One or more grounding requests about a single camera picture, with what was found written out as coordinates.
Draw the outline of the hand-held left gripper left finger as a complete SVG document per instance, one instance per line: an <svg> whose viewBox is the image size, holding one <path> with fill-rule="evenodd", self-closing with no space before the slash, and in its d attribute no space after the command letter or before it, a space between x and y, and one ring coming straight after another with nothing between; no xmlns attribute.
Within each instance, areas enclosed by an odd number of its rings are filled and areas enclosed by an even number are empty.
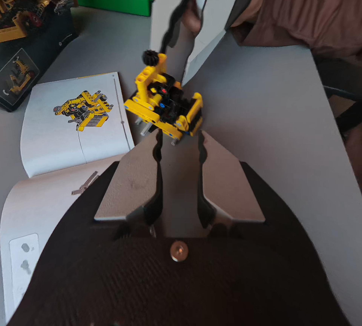
<svg viewBox="0 0 362 326"><path fill-rule="evenodd" d="M162 131L155 130L120 159L96 221L155 223L163 210L162 144Z"/></svg>

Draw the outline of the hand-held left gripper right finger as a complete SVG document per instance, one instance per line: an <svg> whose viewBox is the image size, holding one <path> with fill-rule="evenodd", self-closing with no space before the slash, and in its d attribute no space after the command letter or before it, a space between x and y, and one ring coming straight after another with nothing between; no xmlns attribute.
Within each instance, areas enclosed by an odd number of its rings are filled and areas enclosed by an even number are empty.
<svg viewBox="0 0 362 326"><path fill-rule="evenodd" d="M239 159L203 130L198 150L197 213L202 227L263 224L265 216Z"/></svg>

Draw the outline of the yellow black lego model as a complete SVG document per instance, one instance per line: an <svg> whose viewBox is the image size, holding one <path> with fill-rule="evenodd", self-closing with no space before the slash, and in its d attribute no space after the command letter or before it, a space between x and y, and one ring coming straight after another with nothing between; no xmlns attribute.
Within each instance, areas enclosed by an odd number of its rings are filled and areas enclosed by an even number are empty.
<svg viewBox="0 0 362 326"><path fill-rule="evenodd" d="M137 124L146 124L142 136L160 129L176 146L184 135L193 137L200 129L203 98L197 92L190 100L184 97L181 83L166 73L166 59L164 53L143 52L145 68L136 77L137 89L124 107L138 117Z"/></svg>

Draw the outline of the person's right forearm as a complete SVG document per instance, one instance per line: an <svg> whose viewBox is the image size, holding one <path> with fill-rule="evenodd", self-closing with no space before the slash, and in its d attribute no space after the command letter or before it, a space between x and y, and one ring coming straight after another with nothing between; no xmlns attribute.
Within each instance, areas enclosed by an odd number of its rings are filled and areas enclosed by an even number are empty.
<svg viewBox="0 0 362 326"><path fill-rule="evenodd" d="M263 0L255 23L231 31L239 46L300 44L318 56L361 61L362 0Z"/></svg>

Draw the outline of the lego instruction booklet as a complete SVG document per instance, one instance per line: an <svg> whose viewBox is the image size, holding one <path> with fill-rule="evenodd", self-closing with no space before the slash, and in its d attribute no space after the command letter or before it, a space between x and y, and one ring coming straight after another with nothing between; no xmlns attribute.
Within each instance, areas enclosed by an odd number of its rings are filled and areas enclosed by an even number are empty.
<svg viewBox="0 0 362 326"><path fill-rule="evenodd" d="M28 178L11 189L1 216L6 323L65 212L134 147L123 102L117 72L33 88L20 138Z"/></svg>

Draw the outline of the dark lego set box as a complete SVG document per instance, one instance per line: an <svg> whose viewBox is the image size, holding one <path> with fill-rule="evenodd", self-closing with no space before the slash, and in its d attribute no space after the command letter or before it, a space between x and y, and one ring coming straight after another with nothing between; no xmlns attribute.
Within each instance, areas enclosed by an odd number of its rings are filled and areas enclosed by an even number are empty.
<svg viewBox="0 0 362 326"><path fill-rule="evenodd" d="M77 37L77 0L0 0L0 104L15 111Z"/></svg>

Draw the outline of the person's right hand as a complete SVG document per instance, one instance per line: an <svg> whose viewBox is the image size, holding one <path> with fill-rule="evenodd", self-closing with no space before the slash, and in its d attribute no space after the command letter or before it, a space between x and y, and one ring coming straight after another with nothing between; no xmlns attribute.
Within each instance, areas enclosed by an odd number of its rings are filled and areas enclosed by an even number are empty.
<svg viewBox="0 0 362 326"><path fill-rule="evenodd" d="M263 0L251 0L249 6L239 15L230 27L237 27L244 22L255 23L260 12ZM183 25L196 36L201 28L196 0L189 0L182 16Z"/></svg>

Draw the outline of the black office chair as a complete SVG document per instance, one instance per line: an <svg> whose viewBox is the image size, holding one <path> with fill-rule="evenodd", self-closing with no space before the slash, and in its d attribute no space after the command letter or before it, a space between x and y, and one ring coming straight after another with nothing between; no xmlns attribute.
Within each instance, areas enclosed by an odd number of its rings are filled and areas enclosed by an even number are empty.
<svg viewBox="0 0 362 326"><path fill-rule="evenodd" d="M362 69L343 59L323 58L313 55L327 98L332 96L354 102L335 119L343 142L347 133L362 121Z"/></svg>

